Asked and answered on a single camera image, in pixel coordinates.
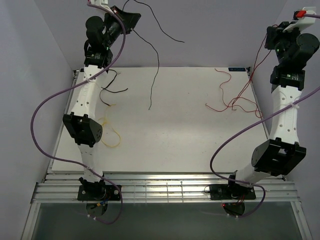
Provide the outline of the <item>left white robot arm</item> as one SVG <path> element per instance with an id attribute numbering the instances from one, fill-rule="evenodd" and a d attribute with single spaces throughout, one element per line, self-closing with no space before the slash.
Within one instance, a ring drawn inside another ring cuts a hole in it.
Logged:
<path id="1" fill-rule="evenodd" d="M 92 16 L 85 23 L 84 79 L 73 108 L 63 116 L 62 121 L 81 153 L 84 175 L 79 181 L 86 192 L 95 200 L 100 200 L 106 195 L 106 187 L 94 154 L 103 136 L 103 127 L 95 117 L 101 81 L 117 60 L 111 46 L 121 34 L 127 35 L 135 28 L 141 14 L 110 7 L 104 0 L 90 0 L 87 4 L 106 13 L 104 18 Z"/>

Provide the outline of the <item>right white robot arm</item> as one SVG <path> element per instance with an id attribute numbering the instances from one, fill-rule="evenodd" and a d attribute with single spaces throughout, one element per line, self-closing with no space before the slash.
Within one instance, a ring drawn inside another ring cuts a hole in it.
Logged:
<path id="1" fill-rule="evenodd" d="M 270 76 L 275 116 L 268 140 L 254 149 L 251 162 L 232 174 L 235 181 L 226 185 L 226 194 L 232 199 L 264 178 L 289 174 L 306 156 L 307 149 L 299 143 L 295 102 L 304 89 L 304 67 L 320 47 L 316 36 L 302 33 L 310 26 L 296 20 L 267 28 L 265 48 L 274 50 L 278 59 Z"/>

